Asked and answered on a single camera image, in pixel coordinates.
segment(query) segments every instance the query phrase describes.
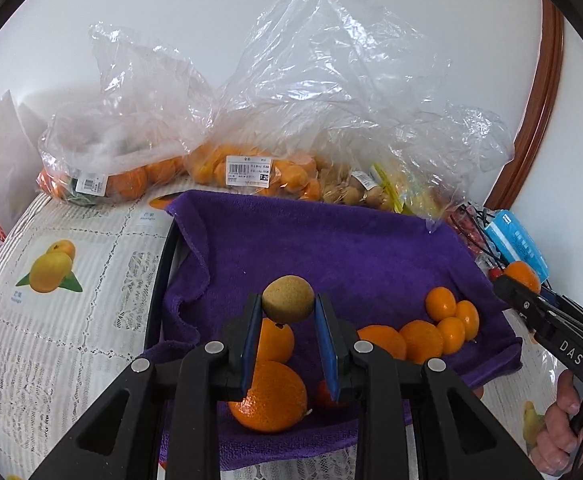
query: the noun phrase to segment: silver screw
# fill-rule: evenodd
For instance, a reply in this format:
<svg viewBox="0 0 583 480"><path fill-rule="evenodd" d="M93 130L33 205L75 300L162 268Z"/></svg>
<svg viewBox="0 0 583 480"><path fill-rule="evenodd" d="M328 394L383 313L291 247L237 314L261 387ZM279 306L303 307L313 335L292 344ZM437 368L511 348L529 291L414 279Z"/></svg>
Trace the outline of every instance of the silver screw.
<svg viewBox="0 0 583 480"><path fill-rule="evenodd" d="M368 354L373 350L373 345L369 341L356 341L353 344L353 349L359 354Z"/></svg>
<svg viewBox="0 0 583 480"><path fill-rule="evenodd" d="M443 361L442 359L438 359L437 357L430 359L427 362L427 366L433 372L444 372L444 369L447 367L445 361Z"/></svg>
<svg viewBox="0 0 583 480"><path fill-rule="evenodd" d="M223 348L225 348L225 345L220 341L209 341L209 343L205 345L205 351L207 354L217 354L222 352Z"/></svg>
<svg viewBox="0 0 583 480"><path fill-rule="evenodd" d="M150 362L145 359L145 357L141 357L140 359L136 359L132 363L132 371L139 374L140 372L144 372L147 368L150 367Z"/></svg>

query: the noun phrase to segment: printed green leaf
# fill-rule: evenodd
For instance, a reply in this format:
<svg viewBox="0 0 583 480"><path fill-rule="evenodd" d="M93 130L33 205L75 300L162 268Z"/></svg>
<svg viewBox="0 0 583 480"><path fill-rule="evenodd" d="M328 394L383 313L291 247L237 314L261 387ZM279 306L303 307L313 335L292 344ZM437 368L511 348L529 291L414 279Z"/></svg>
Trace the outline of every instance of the printed green leaf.
<svg viewBox="0 0 583 480"><path fill-rule="evenodd" d="M72 292L82 292L83 288L78 283L76 276L73 272L70 272L65 278L60 282L60 288L66 288L67 290L71 290Z"/></svg>
<svg viewBox="0 0 583 480"><path fill-rule="evenodd" d="M16 286L23 286L23 285L29 285L29 272L27 273L27 276L25 276L23 279L21 279Z"/></svg>

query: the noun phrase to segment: purple cloth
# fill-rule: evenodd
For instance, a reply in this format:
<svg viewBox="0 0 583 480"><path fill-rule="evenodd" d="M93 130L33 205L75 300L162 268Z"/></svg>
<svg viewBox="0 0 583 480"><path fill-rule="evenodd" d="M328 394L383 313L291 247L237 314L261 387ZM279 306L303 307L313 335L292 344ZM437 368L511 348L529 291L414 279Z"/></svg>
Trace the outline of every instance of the purple cloth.
<svg viewBox="0 0 583 480"><path fill-rule="evenodd" d="M447 225L429 234L421 219L361 207L276 198L188 191L168 212L191 253L165 295L166 342L146 354L163 362L218 338L238 316L249 292L262 292L285 274L302 276L331 297L335 314L357 328L386 324L400 329L414 319L431 321L427 292L446 286L476 305L481 327L446 363L472 388L518 370L516 338L491 283ZM313 318L292 326L296 345L287 363L307 386L309 407L323 377ZM271 460L306 458L355 444L355 407L314 410L280 434L258 434L239 425L219 405L220 465L236 469ZM168 435L164 435L161 460Z"/></svg>

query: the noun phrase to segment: plastic bag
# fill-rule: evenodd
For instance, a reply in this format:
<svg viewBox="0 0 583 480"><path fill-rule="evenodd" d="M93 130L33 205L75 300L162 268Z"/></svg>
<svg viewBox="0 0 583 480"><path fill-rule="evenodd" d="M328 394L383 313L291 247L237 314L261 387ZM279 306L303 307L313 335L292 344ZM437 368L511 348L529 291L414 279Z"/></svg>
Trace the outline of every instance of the plastic bag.
<svg viewBox="0 0 583 480"><path fill-rule="evenodd" d="M100 95L54 115L39 141L39 184L83 205L135 200L184 172L210 126L214 91L176 49L102 23L90 33Z"/></svg>
<svg viewBox="0 0 583 480"><path fill-rule="evenodd" d="M0 98L0 227L8 232L36 198L41 159L25 134L10 92Z"/></svg>
<svg viewBox="0 0 583 480"><path fill-rule="evenodd" d="M305 196L300 184L318 180L323 199L321 166L365 173L376 166L396 211L439 219L479 171L513 154L494 114L437 105L448 66L427 38L367 0L279 0L252 29L190 173L201 184L296 198ZM241 168L232 159L248 174L241 178L227 156L270 158L269 174L267 160L243 160ZM306 176L294 169L290 186L276 161L295 167L308 156L316 171L310 162ZM342 187L350 175L337 172Z"/></svg>

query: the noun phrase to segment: brown wooden frame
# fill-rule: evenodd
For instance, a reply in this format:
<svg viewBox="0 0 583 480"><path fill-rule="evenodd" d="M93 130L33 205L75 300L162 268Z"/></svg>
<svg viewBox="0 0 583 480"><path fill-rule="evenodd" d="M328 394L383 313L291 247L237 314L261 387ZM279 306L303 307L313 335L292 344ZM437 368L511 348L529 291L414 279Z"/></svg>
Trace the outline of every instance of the brown wooden frame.
<svg viewBox="0 0 583 480"><path fill-rule="evenodd" d="M542 0L542 34L534 77L521 129L516 135L515 155L503 168L485 205L509 209L531 170L556 102L563 63L564 17L550 0Z"/></svg>

